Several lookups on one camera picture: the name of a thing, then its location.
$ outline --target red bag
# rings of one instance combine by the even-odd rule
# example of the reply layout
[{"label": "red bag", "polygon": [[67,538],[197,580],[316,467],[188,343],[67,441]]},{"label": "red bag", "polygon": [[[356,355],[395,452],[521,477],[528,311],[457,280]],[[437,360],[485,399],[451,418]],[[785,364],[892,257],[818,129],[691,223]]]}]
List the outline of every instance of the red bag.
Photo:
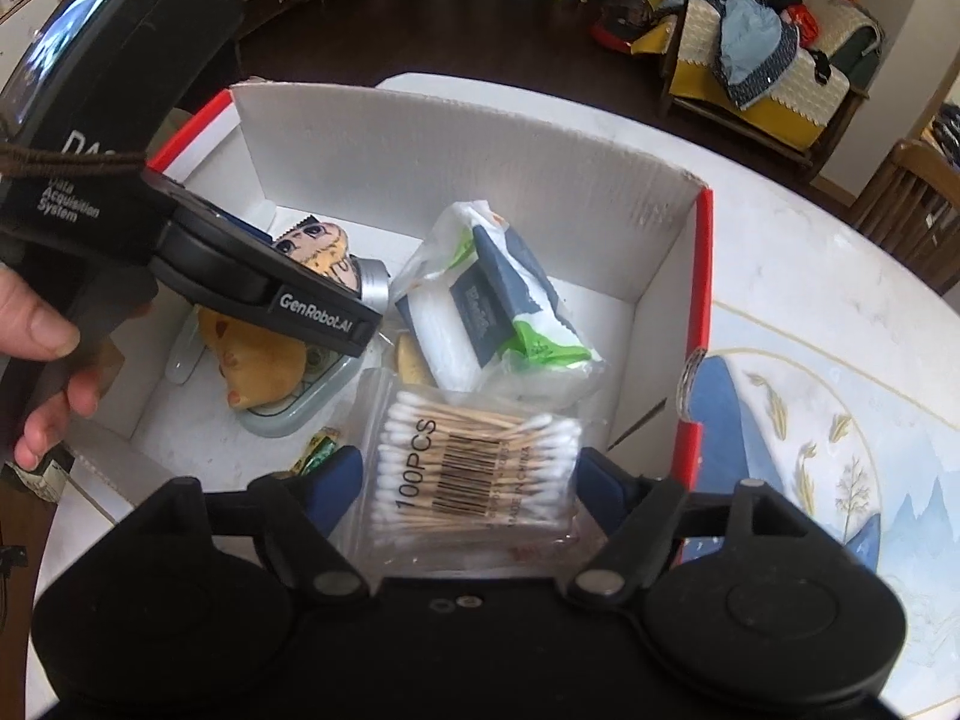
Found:
[{"label": "red bag", "polygon": [[820,34],[817,26],[817,20],[806,5],[788,5],[786,14],[789,16],[789,23],[795,23],[800,28],[800,47],[805,49],[809,47]]}]

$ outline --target barcode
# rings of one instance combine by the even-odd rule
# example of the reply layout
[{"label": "barcode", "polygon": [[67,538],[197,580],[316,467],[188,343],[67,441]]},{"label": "barcode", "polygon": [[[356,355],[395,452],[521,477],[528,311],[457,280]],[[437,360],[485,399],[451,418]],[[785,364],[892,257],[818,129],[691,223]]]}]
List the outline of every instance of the barcode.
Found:
[{"label": "barcode", "polygon": [[500,442],[451,433],[443,450],[432,507],[442,514],[486,517]]}]

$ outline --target clear plastic bag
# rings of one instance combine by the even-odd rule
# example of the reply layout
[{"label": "clear plastic bag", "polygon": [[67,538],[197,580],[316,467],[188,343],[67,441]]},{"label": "clear plastic bag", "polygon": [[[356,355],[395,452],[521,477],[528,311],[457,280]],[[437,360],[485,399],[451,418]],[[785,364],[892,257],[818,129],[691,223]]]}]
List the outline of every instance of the clear plastic bag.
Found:
[{"label": "clear plastic bag", "polygon": [[483,200],[440,214],[390,298],[447,391],[566,410],[606,368],[533,252]]},{"label": "clear plastic bag", "polygon": [[365,466],[347,556],[370,577],[501,575],[535,562],[544,574],[579,538],[581,433],[574,419],[366,371],[344,436]]}]

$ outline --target baseboard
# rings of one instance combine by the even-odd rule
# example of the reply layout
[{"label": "baseboard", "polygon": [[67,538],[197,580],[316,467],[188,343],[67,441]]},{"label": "baseboard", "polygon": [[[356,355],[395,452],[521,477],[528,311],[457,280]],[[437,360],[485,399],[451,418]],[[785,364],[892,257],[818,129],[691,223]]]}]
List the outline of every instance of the baseboard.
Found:
[{"label": "baseboard", "polygon": [[850,208],[853,201],[856,200],[856,195],[852,191],[845,190],[839,184],[834,184],[829,178],[824,178],[822,175],[815,175],[813,180],[810,181],[810,186],[828,194],[845,208]]}]

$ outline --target brown cord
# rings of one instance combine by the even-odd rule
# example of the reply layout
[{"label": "brown cord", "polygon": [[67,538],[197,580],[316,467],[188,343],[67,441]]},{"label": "brown cord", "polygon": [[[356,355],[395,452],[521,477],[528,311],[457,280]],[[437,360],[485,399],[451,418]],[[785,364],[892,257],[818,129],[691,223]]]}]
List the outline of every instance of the brown cord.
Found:
[{"label": "brown cord", "polygon": [[80,178],[127,175],[143,170],[142,151],[121,154],[72,154],[0,143],[0,175],[6,178]]}]

